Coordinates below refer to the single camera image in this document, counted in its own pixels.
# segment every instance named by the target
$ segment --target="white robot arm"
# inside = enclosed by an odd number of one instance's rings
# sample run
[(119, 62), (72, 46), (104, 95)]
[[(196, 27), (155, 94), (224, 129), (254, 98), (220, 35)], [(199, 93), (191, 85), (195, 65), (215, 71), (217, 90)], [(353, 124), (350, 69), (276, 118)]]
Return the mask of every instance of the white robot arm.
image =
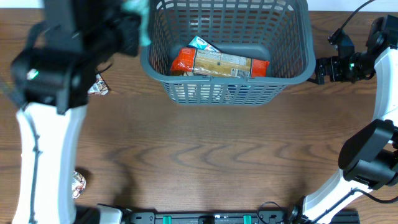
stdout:
[(13, 223), (73, 223), (72, 172), (87, 106), (57, 114), (55, 106), (30, 103), (19, 110), (21, 189)]
[[(398, 50), (396, 45), (397, 44), (393, 44), (391, 46), (388, 45), (388, 47), (380, 54), (380, 56), (378, 56), (374, 63), (374, 69), (377, 73), (377, 93), (373, 121), (376, 119), (380, 121), (388, 121), (397, 126), (398, 88), (396, 87), (398, 86)], [(339, 166), (341, 165), (341, 158), (345, 156), (342, 155), (342, 153), (344, 152), (342, 151), (340, 154)], [(396, 183), (398, 180), (394, 175), (396, 175), (397, 171), (398, 170), (394, 169), (391, 170), (391, 175), (393, 175), (392, 179), (389, 183), (384, 184)], [(369, 186), (369, 183), (366, 181), (362, 182), (353, 180), (352, 178), (347, 180), (345, 172), (341, 169), (338, 169), (336, 173), (319, 190), (304, 198), (302, 205), (302, 215), (308, 220), (315, 221), (315, 223), (330, 223), (331, 219), (342, 208), (363, 195), (360, 192), (350, 193), (353, 189), (359, 189), (363, 192), (370, 193), (375, 188)]]

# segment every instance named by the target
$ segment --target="green led light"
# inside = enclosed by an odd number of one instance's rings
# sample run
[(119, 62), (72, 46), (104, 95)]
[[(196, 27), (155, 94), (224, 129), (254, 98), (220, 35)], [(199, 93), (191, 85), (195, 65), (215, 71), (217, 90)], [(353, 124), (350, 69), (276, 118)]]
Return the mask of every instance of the green led light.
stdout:
[(39, 71), (36, 71), (32, 78), (35, 78), (39, 74)]
[(30, 70), (27, 75), (26, 75), (26, 79), (28, 80), (32, 80), (34, 79), (37, 75), (39, 74), (39, 71), (37, 71), (36, 69), (32, 69)]

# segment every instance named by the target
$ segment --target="wood grain surface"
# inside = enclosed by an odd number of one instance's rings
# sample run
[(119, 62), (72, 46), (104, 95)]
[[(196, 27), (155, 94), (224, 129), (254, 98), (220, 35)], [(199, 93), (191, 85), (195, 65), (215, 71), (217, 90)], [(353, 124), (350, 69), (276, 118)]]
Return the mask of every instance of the wood grain surface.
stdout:
[[(357, 51), (385, 13), (360, 12), (347, 25)], [(336, 52), (326, 38), (347, 12), (311, 12), (317, 57)], [(40, 11), (0, 9), (0, 76), (21, 51)], [(337, 170), (342, 144), (373, 115), (376, 79), (290, 86), (255, 108), (180, 106), (143, 72), (138, 58), (115, 56), (104, 74), (112, 94), (92, 97), (77, 166), (88, 186), (78, 204), (110, 203), (166, 211), (254, 210), (281, 206), (318, 189)], [(0, 222), (12, 220), (19, 194), (21, 142), (16, 109), (0, 96)], [(387, 199), (397, 187), (373, 195)], [(362, 197), (349, 205), (362, 223), (397, 223), (398, 205)]]

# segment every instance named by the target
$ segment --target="green connector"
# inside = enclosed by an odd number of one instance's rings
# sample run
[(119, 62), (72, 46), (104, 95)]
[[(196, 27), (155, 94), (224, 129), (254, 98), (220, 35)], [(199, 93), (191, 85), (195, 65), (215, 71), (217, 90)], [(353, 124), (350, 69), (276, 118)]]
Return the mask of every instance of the green connector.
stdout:
[(251, 224), (251, 215), (243, 216), (243, 224)]
[(163, 224), (172, 224), (172, 217), (163, 217)]

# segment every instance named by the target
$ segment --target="gray plastic basket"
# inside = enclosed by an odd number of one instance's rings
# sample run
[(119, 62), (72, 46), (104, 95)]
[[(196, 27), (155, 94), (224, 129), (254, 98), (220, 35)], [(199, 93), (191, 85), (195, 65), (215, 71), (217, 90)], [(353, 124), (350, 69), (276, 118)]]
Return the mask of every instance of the gray plastic basket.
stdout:
[[(263, 105), (315, 69), (306, 0), (151, 1), (149, 35), (142, 67), (177, 103)], [(168, 76), (179, 50), (196, 35), (223, 53), (270, 61), (267, 77)]]

